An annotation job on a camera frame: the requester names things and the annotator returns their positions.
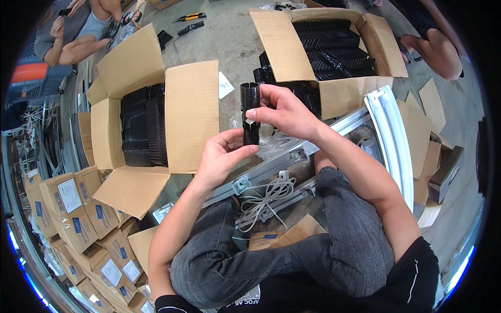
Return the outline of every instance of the black plastic tube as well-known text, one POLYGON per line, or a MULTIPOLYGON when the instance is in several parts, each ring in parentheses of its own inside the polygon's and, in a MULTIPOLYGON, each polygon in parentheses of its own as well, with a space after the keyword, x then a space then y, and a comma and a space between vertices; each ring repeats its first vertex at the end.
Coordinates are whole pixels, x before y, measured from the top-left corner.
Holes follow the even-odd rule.
POLYGON ((240 85, 240 103, 242 110, 243 145, 259 145, 259 127, 261 123, 245 117, 247 110, 258 108, 260 101, 259 85, 244 83, 240 85))

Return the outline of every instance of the gray jeans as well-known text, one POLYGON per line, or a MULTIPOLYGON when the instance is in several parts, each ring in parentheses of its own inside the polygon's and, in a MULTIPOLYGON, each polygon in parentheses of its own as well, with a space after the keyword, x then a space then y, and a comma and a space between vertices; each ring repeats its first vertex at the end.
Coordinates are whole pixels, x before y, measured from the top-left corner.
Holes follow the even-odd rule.
POLYGON ((236 205, 231 199, 214 204, 172 261, 174 290, 198 308, 215 308, 235 301, 269 276, 302 271, 323 287, 352 296, 373 294, 385 285, 395 264, 376 210, 332 167, 320 171, 316 196, 325 206, 329 234, 237 253, 231 251, 236 205))

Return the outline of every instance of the yellow box cutter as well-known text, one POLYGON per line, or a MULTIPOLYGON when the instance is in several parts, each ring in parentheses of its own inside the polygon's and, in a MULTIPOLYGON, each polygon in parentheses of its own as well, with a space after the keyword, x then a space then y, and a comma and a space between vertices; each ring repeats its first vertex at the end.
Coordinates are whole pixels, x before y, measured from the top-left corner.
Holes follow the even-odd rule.
POLYGON ((205 13, 195 13, 195 14, 190 14, 190 15, 185 15, 183 17, 178 18, 177 20, 173 21, 172 23, 176 22, 184 22, 184 21, 190 21, 190 20, 196 20, 196 19, 201 19, 201 18, 206 18, 207 15, 205 13))

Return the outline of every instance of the wire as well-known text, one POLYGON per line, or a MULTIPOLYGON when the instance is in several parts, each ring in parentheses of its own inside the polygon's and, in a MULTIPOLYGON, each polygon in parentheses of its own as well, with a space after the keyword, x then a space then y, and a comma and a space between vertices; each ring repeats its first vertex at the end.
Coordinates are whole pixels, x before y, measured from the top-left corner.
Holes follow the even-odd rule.
POLYGON ((287 176, 287 178, 279 177, 277 179, 274 179, 270 183, 265 185, 258 185, 247 188, 253 190, 258 196, 240 197, 241 199, 247 199, 247 200, 243 201, 240 204, 240 220, 238 223, 238 229, 241 232, 248 232, 258 220, 258 217, 262 212, 262 210, 267 208, 271 212, 273 212, 273 214, 279 219, 280 223, 282 223, 282 225, 287 230, 287 226, 285 225, 284 221, 282 221, 282 219, 272 209, 270 203, 290 197, 292 195, 292 192, 294 191, 295 182, 296 182, 295 177, 289 179, 287 176), (257 191, 255 191, 255 189, 263 187, 266 188, 264 197, 261 196, 257 191), (247 229, 243 229, 243 226, 241 226, 241 224, 251 219, 254 219, 252 225, 247 229))

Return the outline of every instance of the hand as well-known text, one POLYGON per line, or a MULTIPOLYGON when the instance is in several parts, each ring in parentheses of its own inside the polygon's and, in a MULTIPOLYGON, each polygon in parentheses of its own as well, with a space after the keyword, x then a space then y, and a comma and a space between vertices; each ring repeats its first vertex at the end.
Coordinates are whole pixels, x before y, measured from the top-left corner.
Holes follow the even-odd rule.
POLYGON ((51 27, 51 36, 59 39, 64 35, 64 17, 58 17, 51 27))
POLYGON ((243 145, 243 128, 229 129, 205 142, 193 180, 212 190, 222 184, 233 168, 259 151, 259 146, 243 145))
POLYGON ((296 138, 311 140, 315 137, 323 123, 288 88, 261 84, 260 94, 261 108, 247 110, 248 119, 271 124, 296 138))
POLYGON ((71 8, 71 12, 68 14, 68 17, 72 17, 73 14, 85 3, 85 0, 73 0, 71 1, 70 5, 67 7, 67 9, 71 8))

